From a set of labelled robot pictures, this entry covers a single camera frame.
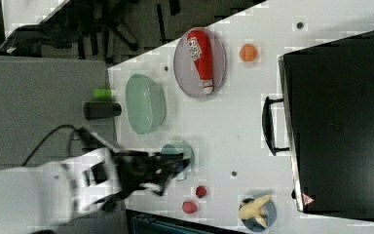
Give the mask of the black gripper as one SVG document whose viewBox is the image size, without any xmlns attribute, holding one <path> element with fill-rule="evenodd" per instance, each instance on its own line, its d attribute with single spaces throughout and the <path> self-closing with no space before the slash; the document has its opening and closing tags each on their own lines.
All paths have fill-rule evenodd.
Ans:
<svg viewBox="0 0 374 234">
<path fill-rule="evenodd" d="M 155 195 L 163 196 L 168 184 L 183 172 L 190 164 L 191 158 L 183 153 L 149 154 L 144 151 L 120 151 L 113 155 L 121 191 L 113 196 L 113 201 L 127 199 L 137 190 L 150 189 Z M 155 173 L 161 169 L 172 172 Z"/>
</svg>

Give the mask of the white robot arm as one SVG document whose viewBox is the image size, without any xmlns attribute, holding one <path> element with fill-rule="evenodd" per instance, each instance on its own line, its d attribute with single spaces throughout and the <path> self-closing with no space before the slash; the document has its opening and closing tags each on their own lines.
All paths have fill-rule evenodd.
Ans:
<svg viewBox="0 0 374 234">
<path fill-rule="evenodd" d="M 162 196 L 168 182 L 192 159 L 182 152 L 149 154 L 99 148 L 38 167 L 0 171 L 0 234 L 56 232 L 73 219 L 100 210 L 149 187 Z"/>
</svg>

